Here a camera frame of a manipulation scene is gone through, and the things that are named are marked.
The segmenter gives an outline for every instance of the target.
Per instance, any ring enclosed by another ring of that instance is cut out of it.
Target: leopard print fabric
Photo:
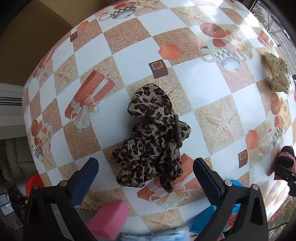
[[[158,176],[161,186],[172,192],[174,181],[183,170],[169,97],[157,85],[147,84],[134,94],[128,112],[140,120],[132,129],[133,137],[112,152],[115,161],[122,165],[117,182],[139,188]],[[185,122],[179,124],[183,141],[191,129]]]

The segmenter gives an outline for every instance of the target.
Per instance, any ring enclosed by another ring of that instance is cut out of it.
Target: pink foam block
[[[86,226],[95,237],[115,240],[129,214],[124,201],[105,204]]]

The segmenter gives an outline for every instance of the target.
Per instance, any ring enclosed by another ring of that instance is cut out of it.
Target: blue gripper pad
[[[70,202],[72,207],[81,204],[83,198],[85,197],[89,187],[91,186],[93,180],[95,179],[99,171],[99,163],[95,158],[90,158],[84,164],[80,171],[82,171],[86,165],[89,166],[85,169],[85,171],[80,176],[75,186],[71,190]]]
[[[218,173],[212,171],[202,158],[195,159],[193,172],[209,202],[214,206],[220,206],[225,188]]]

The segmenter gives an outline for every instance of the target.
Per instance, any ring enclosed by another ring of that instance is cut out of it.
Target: table
[[[91,15],[50,49],[24,86],[28,141],[45,186],[97,158],[99,173],[80,207],[125,201],[131,214],[122,232],[130,234],[186,224],[208,207],[198,183],[168,194],[154,181],[144,188],[116,182],[121,166],[112,150],[136,122],[127,106],[155,83],[191,127],[181,155],[204,158],[224,180],[257,183],[270,218],[289,192],[270,169],[281,147],[295,144],[296,103],[294,90],[271,91],[265,51],[280,53],[234,0],[120,1]],[[93,70],[94,86],[87,79]]]

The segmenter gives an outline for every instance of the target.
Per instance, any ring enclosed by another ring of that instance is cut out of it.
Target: cable
[[[276,229],[276,228],[278,228],[278,227],[280,227],[280,226],[282,226],[282,225],[285,225],[285,224],[287,224],[288,222],[285,222],[285,223],[282,223],[282,224],[280,224],[280,225],[278,225],[278,226],[276,226],[276,227],[274,227],[274,228],[272,228],[272,229],[269,229],[268,231],[271,231],[271,230],[273,230],[273,229]]]

